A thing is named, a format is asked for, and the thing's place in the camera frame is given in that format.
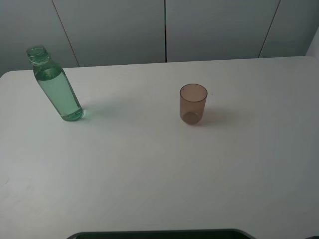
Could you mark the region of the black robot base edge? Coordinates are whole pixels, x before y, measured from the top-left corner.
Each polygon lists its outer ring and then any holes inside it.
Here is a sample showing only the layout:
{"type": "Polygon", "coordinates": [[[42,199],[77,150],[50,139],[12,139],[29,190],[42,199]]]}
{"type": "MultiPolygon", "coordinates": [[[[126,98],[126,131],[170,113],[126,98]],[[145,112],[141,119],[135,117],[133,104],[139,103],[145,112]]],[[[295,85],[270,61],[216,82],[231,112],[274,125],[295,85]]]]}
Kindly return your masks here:
{"type": "Polygon", "coordinates": [[[239,229],[168,230],[128,232],[81,232],[70,239],[252,239],[239,229]]]}

